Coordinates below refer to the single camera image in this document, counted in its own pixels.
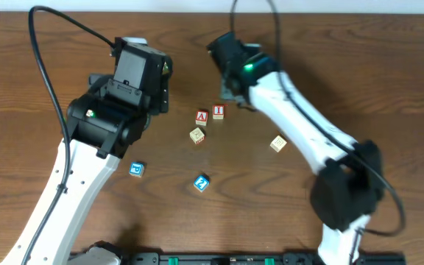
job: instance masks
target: wood grain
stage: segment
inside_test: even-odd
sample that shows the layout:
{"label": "wood grain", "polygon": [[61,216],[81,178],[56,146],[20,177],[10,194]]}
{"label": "wood grain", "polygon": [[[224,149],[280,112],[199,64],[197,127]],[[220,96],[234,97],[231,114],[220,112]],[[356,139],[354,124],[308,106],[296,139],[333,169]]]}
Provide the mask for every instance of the wood grain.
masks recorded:
{"label": "wood grain", "polygon": [[[93,204],[74,250],[95,241],[130,250],[281,252],[315,249],[321,222],[308,201],[311,171],[260,113],[227,107],[195,146],[198,108],[211,109],[219,75],[205,45],[225,33],[227,15],[72,13],[110,39],[144,37],[170,54],[171,110],[155,117]],[[238,36],[273,52],[268,15],[239,15]],[[424,15],[283,15],[283,61],[302,93],[335,125],[370,138],[402,196],[408,228],[396,238],[365,236],[366,251],[403,251],[424,264]],[[60,104],[86,90],[91,72],[112,73],[103,42],[50,14],[36,15],[40,49]],[[0,13],[0,261],[25,226],[52,170],[60,128],[32,55],[26,13]],[[148,163],[139,179],[134,160]],[[211,177],[203,194],[192,183]],[[370,223],[395,226],[387,197]]]}

